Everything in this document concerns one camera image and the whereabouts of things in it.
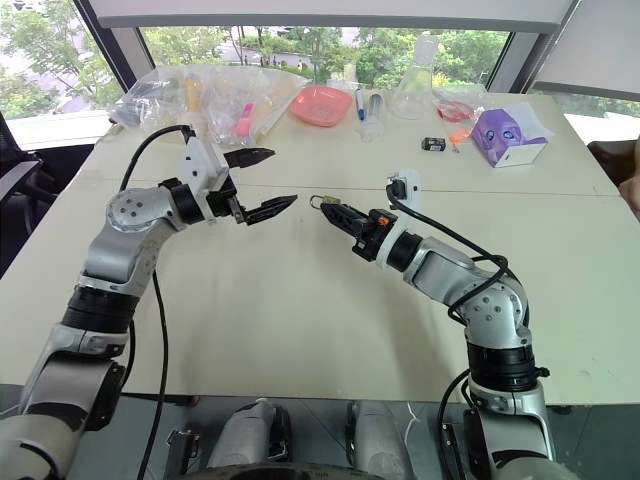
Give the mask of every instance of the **robotic arm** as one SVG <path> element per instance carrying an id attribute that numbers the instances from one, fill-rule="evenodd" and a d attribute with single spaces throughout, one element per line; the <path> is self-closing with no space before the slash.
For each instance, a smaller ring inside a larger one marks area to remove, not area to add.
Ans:
<path id="1" fill-rule="evenodd" d="M 391 178 L 388 188 L 404 205 L 419 194 L 410 171 Z M 440 240 L 410 233 L 404 216 L 380 209 L 364 214 L 339 199 L 320 198 L 316 206 L 312 197 L 312 206 L 356 239 L 354 253 L 398 270 L 413 288 L 453 306 L 454 318 L 465 325 L 474 405 L 465 412 L 464 424 L 474 475 L 481 480 L 495 478 L 514 459 L 552 461 L 553 442 L 537 380 L 548 371 L 535 366 L 527 298 L 518 280 L 506 274 L 470 295 L 494 273 L 478 268 L 467 255 Z"/>
<path id="2" fill-rule="evenodd" d="M 223 154 L 190 129 L 183 134 L 186 184 L 173 178 L 155 188 L 124 190 L 109 202 L 62 322 L 54 325 L 25 385 L 20 415 L 0 422 L 3 479 L 64 478 L 82 433 L 109 423 L 126 373 L 113 359 L 124 351 L 138 300 L 171 235 L 227 215 L 252 225 L 297 198 L 278 197 L 246 210 L 229 168 L 254 165 L 274 152 Z"/>

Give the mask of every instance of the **window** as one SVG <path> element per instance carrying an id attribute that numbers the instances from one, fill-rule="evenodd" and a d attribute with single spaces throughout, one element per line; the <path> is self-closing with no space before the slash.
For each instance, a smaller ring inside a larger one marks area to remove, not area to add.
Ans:
<path id="1" fill-rule="evenodd" d="M 528 93 L 553 97 L 584 143 L 640 136 L 640 102 L 535 89 Z"/>
<path id="2" fill-rule="evenodd" d="M 6 119 L 101 109 L 121 95 L 72 0 L 0 0 Z"/>
<path id="3" fill-rule="evenodd" d="M 390 89 L 402 79 L 423 30 L 335 27 L 148 27 L 156 65 L 212 63 L 281 68 L 322 84 Z M 431 30 L 440 39 L 433 84 L 485 83 L 508 32 Z"/>

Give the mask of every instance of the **pink object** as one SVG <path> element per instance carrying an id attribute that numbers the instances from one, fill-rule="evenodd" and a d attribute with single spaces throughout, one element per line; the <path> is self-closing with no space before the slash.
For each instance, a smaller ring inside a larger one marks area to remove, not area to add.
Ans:
<path id="1" fill-rule="evenodd" d="M 306 87 L 291 102 L 289 110 L 299 119 L 320 127 L 333 127 L 349 111 L 351 95 L 331 87 Z"/>
<path id="2" fill-rule="evenodd" d="M 242 111 L 242 116 L 236 125 L 236 135 L 239 137 L 248 137 L 251 130 L 251 115 L 255 110 L 253 103 L 247 103 Z"/>

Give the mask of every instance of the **pink tray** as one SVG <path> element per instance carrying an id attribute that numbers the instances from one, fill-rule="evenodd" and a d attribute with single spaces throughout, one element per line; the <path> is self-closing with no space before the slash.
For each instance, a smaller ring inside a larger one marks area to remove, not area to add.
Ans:
<path id="1" fill-rule="evenodd" d="M 291 102 L 289 110 L 301 120 L 320 127 L 333 127 L 345 116 L 351 95 L 331 87 L 306 87 Z"/>

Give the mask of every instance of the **pen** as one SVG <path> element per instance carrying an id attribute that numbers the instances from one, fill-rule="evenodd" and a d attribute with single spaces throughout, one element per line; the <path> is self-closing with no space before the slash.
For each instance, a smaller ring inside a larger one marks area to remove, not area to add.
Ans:
<path id="1" fill-rule="evenodd" d="M 364 100 L 362 99 L 362 89 L 360 88 L 356 89 L 356 108 L 358 109 L 358 118 L 360 121 L 364 121 Z"/>

